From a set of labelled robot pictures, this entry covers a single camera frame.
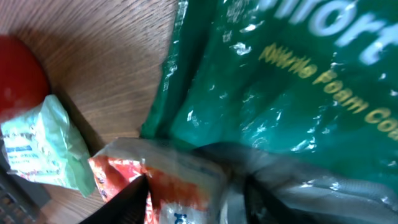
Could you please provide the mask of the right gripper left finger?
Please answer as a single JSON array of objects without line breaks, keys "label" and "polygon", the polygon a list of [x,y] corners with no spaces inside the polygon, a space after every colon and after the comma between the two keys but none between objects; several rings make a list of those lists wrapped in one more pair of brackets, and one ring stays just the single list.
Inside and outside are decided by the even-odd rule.
[{"label": "right gripper left finger", "polygon": [[148,193],[147,179],[140,176],[80,224],[144,224]]}]

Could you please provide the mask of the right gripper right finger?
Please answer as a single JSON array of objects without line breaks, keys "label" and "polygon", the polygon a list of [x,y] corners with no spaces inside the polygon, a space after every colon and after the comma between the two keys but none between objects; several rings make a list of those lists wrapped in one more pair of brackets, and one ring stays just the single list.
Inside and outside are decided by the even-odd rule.
[{"label": "right gripper right finger", "polygon": [[250,224],[308,224],[311,219],[303,217],[282,203],[270,190],[261,185],[252,175],[244,183],[246,219]]}]

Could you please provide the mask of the orange white snack packet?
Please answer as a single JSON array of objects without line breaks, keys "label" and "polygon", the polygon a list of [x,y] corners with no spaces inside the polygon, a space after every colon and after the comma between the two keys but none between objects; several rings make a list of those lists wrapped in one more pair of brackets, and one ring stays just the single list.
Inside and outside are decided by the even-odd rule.
[{"label": "orange white snack packet", "polygon": [[227,175],[214,162],[165,141],[117,138],[88,163],[105,202],[146,178],[145,224],[220,222]]}]

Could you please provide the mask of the green 3M gloves package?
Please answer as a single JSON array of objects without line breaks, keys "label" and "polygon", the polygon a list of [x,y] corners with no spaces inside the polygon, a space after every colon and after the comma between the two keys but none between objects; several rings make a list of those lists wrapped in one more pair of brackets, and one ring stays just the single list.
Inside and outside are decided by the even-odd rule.
[{"label": "green 3M gloves package", "polygon": [[179,1],[141,137],[228,161],[289,223],[397,222],[397,1]]}]

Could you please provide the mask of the red sauce bottle green cap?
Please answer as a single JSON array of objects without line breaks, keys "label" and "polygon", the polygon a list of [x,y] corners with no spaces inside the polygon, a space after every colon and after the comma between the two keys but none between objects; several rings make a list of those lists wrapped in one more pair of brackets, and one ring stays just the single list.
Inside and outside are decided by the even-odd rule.
[{"label": "red sauce bottle green cap", "polygon": [[50,94],[45,72],[29,48],[1,36],[1,122],[35,108]]}]

